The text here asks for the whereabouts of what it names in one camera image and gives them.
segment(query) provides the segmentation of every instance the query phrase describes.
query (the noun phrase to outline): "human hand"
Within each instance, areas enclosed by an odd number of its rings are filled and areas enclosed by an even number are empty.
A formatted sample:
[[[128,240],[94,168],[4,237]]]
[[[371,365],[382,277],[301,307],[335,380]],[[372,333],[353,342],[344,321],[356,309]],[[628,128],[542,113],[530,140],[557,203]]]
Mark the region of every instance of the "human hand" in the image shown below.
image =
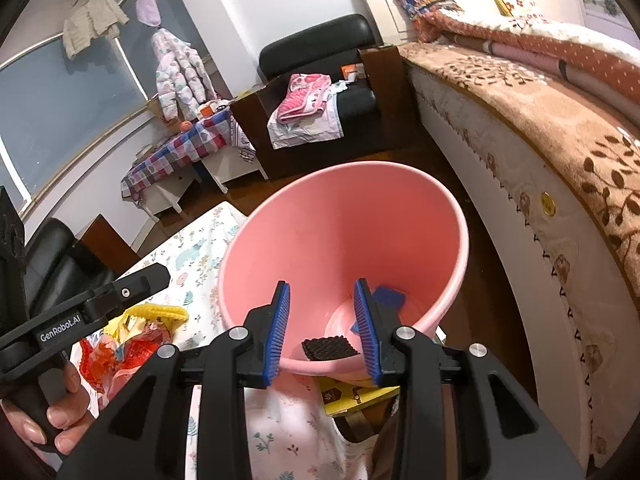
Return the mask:
[[[88,411],[89,393],[80,384],[80,374],[76,367],[67,363],[64,369],[66,397],[47,410],[47,418],[52,426],[62,431],[55,441],[55,446],[63,454],[71,453],[80,438],[94,421]],[[42,429],[22,410],[7,399],[2,400],[2,410],[15,433],[27,444],[46,444]]]

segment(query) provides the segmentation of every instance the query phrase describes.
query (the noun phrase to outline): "checkered cloth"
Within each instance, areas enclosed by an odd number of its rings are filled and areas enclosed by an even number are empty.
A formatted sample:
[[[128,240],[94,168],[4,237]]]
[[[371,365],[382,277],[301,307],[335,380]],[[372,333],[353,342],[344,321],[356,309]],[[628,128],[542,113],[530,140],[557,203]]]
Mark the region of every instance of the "checkered cloth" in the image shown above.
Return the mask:
[[[158,180],[216,152],[222,146],[235,146],[244,160],[252,162],[254,147],[226,107],[208,119],[198,121],[191,130],[172,137],[153,154],[129,170],[120,183],[124,200],[143,203],[142,190]]]

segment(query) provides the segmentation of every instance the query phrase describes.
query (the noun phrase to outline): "pillow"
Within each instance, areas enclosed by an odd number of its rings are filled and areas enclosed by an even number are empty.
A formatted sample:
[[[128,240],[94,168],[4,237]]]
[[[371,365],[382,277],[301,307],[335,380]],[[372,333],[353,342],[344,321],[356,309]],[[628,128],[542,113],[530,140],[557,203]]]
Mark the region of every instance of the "pillow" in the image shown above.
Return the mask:
[[[423,16],[438,9],[457,10],[462,8],[454,0],[397,0],[402,8],[415,20],[417,16]]]
[[[544,18],[533,0],[495,0],[503,16]]]

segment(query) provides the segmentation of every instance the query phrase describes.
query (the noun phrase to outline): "blue object in bucket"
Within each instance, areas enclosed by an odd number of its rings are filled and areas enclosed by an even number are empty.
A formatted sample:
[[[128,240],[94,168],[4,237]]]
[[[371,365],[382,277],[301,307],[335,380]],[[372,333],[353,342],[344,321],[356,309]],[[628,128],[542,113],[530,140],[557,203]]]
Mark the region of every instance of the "blue object in bucket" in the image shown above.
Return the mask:
[[[398,292],[397,290],[385,285],[379,285],[372,296],[375,302],[385,306],[390,306],[395,310],[400,310],[404,305],[404,300],[406,300],[406,296],[402,292]],[[355,334],[360,334],[357,322],[353,324],[351,331]]]

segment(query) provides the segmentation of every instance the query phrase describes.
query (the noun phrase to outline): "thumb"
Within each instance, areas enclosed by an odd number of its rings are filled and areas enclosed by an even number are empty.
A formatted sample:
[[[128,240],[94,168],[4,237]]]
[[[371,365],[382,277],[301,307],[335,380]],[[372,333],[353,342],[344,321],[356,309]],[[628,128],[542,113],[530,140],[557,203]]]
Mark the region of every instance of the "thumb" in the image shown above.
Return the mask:
[[[29,440],[36,444],[47,443],[44,432],[23,410],[20,410],[14,403],[6,399],[0,401],[0,406],[2,406],[9,424],[21,439]]]

